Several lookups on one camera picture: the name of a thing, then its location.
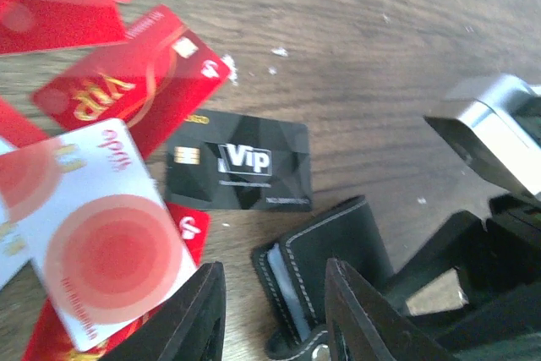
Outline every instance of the card chip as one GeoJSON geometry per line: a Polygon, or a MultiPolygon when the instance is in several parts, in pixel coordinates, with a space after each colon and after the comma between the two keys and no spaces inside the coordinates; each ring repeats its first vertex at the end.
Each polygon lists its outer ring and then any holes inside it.
{"type": "Polygon", "coordinates": [[[190,58],[199,48],[188,38],[182,37],[175,42],[172,49],[177,52],[182,58],[190,58]]]}
{"type": "Polygon", "coordinates": [[[175,162],[177,164],[199,165],[199,148],[175,147],[175,162]]]}

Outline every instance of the black vip card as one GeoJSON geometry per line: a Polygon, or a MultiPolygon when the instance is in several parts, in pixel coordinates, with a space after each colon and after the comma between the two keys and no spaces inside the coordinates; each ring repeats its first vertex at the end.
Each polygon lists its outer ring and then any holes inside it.
{"type": "Polygon", "coordinates": [[[200,210],[310,211],[307,127],[198,110],[167,141],[166,200],[200,210]]]}

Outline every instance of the wood grain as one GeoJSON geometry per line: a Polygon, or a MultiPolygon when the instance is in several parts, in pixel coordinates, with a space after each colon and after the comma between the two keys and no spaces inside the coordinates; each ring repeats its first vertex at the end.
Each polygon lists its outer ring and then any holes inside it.
{"type": "MultiPolygon", "coordinates": [[[[423,113],[468,76],[540,79],[541,0],[133,0],[121,10],[129,22],[157,3],[237,64],[238,86],[225,85],[206,107],[308,124],[314,212],[366,194],[395,267],[453,211],[484,215],[487,196],[498,191],[453,155],[423,113]],[[277,46],[289,57],[273,55],[277,46]]],[[[58,134],[28,95],[89,51],[3,57],[0,94],[58,134]]],[[[163,149],[149,165],[162,179],[163,149]]],[[[205,259],[227,271],[224,359],[263,359],[276,323],[250,250],[312,215],[212,215],[205,259]]],[[[429,295],[435,307],[443,293],[455,298],[449,286],[429,295]]],[[[0,292],[0,359],[20,358],[44,297],[29,266],[0,292]]]]}

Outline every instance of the white stitching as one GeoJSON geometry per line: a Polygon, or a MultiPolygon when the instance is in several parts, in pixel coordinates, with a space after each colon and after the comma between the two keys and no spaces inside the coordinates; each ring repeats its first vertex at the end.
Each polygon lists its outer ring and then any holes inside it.
{"type": "Polygon", "coordinates": [[[298,281],[298,283],[299,283],[299,285],[301,287],[301,292],[303,293],[303,296],[306,299],[306,303],[307,303],[307,305],[309,307],[310,313],[312,314],[313,321],[316,321],[314,306],[312,305],[312,302],[310,301],[308,293],[306,292],[306,287],[304,286],[304,280],[303,280],[303,278],[301,277],[301,274],[298,271],[297,262],[295,261],[295,255],[293,254],[293,252],[291,250],[291,247],[290,247],[291,243],[296,238],[301,237],[304,234],[307,234],[308,232],[312,232],[316,228],[318,228],[320,226],[323,226],[324,224],[326,224],[326,223],[328,223],[330,221],[333,221],[333,220],[335,220],[335,219],[337,219],[339,217],[342,217],[342,216],[346,215],[347,213],[350,213],[350,212],[358,209],[361,206],[366,205],[367,202],[368,202],[367,200],[363,200],[362,202],[357,203],[355,206],[350,207],[346,211],[341,211],[340,213],[336,213],[334,216],[331,216],[331,217],[329,217],[327,219],[324,219],[323,221],[321,221],[321,222],[319,222],[317,224],[314,224],[313,226],[311,226],[311,227],[309,227],[309,228],[307,228],[305,230],[302,230],[302,232],[299,232],[299,233],[295,234],[294,236],[290,237],[286,241],[287,254],[289,255],[289,258],[291,259],[293,270],[295,271],[295,276],[297,277],[297,281],[298,281]]]}
{"type": "Polygon", "coordinates": [[[269,360],[270,360],[270,361],[292,361],[292,360],[295,359],[295,358],[299,358],[299,357],[302,356],[304,353],[306,353],[306,352],[310,349],[310,347],[312,346],[312,344],[314,344],[314,343],[317,341],[317,339],[320,338],[321,336],[323,336],[326,332],[327,332],[327,330],[322,330],[322,331],[320,331],[320,332],[317,334],[317,336],[314,337],[314,338],[312,339],[312,341],[309,342],[309,343],[306,345],[306,348],[305,348],[303,351],[301,351],[299,354],[293,355],[293,356],[290,357],[290,358],[280,358],[280,359],[269,358],[269,360]]]}
{"type": "Polygon", "coordinates": [[[272,293],[272,296],[273,296],[273,298],[274,298],[274,300],[276,302],[276,305],[278,306],[278,309],[280,310],[280,313],[281,313],[283,319],[286,321],[287,327],[289,328],[289,331],[291,332],[291,335],[293,337],[293,340],[295,341],[295,344],[299,344],[298,339],[297,339],[297,335],[295,334],[295,331],[293,330],[291,324],[289,323],[289,319],[286,316],[286,312],[284,311],[284,308],[281,306],[280,300],[278,299],[278,295],[276,294],[276,290],[275,290],[275,288],[274,288],[274,286],[272,284],[272,280],[269,277],[269,274],[267,273],[267,270],[265,268],[265,263],[263,262],[263,257],[265,257],[266,254],[267,254],[266,252],[263,252],[260,255],[260,267],[261,267],[261,270],[263,271],[263,274],[265,275],[265,279],[267,280],[267,283],[269,284],[270,292],[272,293]]]}

